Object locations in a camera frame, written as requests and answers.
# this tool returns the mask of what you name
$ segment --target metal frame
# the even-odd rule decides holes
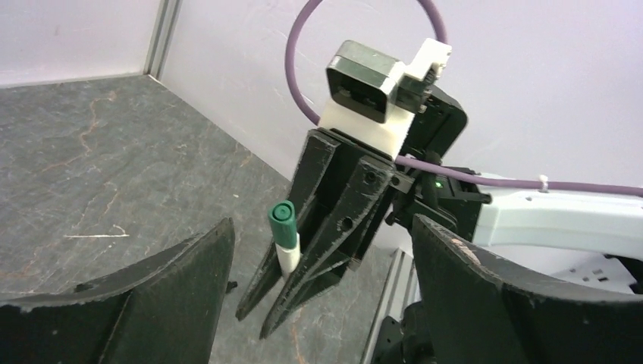
[[[420,300],[418,278],[413,257],[401,249],[393,254],[391,268],[386,277],[378,310],[373,318],[369,338],[366,341],[360,364],[371,364],[373,353],[378,342],[382,322],[391,317],[402,321],[404,309]]]
[[[156,24],[143,68],[144,74],[149,74],[157,80],[161,77],[163,65],[168,55],[181,3],[182,0],[161,0],[158,6]]]

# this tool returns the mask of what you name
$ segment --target green marker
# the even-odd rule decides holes
[[[277,258],[285,278],[295,270],[301,258],[295,217],[295,206],[287,200],[279,202],[268,212],[268,222],[277,248]]]

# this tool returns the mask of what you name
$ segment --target table surface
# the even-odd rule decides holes
[[[287,179],[151,78],[0,89],[0,146],[0,300],[110,274],[231,216],[239,287],[210,362],[359,362],[388,254],[371,249],[338,288],[260,341],[279,287],[243,322],[234,310]]]

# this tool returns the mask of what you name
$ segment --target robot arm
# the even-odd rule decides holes
[[[311,130],[287,199],[302,252],[268,313],[260,337],[356,269],[391,203],[415,172],[399,154],[440,158],[466,125],[457,102],[433,83],[450,47],[427,40],[410,66],[345,42],[327,69],[331,99]],[[244,319],[282,278],[271,243],[237,308]]]
[[[643,258],[638,198],[501,190],[395,165],[398,155],[441,164],[466,126],[458,103],[434,85],[450,52],[428,39],[405,65],[349,41],[328,65],[331,98],[308,134],[287,197],[302,255],[284,277],[261,338],[339,284],[347,269],[359,267],[382,221],[411,231],[414,216],[424,215],[479,246],[553,246]],[[272,242],[237,318],[243,320],[281,278]]]

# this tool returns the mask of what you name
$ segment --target white marker body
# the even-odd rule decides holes
[[[281,275],[284,277],[284,280],[288,279],[288,275],[295,271],[295,268],[297,268],[297,265],[300,263],[300,235],[297,233],[297,244],[293,249],[286,249],[277,243],[274,245],[277,248],[277,259],[281,267]]]

